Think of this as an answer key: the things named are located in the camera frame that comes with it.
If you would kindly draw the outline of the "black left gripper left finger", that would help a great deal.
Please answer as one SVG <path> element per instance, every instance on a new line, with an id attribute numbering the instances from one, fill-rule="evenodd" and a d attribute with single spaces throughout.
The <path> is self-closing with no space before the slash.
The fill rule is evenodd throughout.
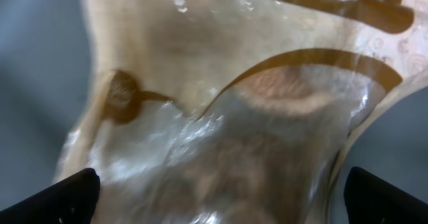
<path id="1" fill-rule="evenodd" d="M 86 168 L 1 211 L 1 224 L 90 224 L 100 177 Z"/>

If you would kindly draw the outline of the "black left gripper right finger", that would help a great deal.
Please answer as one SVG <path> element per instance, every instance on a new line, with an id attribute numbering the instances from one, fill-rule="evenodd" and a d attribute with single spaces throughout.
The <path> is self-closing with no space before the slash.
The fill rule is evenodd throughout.
<path id="1" fill-rule="evenodd" d="M 350 224 L 427 224 L 427 204 L 372 173 L 351 168 L 344 187 Z"/>

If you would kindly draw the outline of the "grey plastic basket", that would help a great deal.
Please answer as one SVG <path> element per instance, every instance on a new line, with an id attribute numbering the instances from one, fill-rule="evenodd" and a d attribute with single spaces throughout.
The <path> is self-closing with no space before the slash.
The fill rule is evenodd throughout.
<path id="1" fill-rule="evenodd" d="M 51 185 L 89 75 L 80 0 L 1 0 L 2 209 Z M 354 166 L 427 200 L 426 89 L 397 102 L 355 142 L 332 195 L 331 223 L 348 222 L 343 192 Z"/>

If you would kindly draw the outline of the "beige snack bag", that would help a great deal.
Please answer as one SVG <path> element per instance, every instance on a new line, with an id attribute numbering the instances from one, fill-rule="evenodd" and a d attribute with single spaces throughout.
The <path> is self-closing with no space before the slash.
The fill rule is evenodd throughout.
<path id="1" fill-rule="evenodd" d="M 82 0 L 91 92 L 55 180 L 91 223 L 327 223 L 356 139 L 427 86 L 427 0 Z"/>

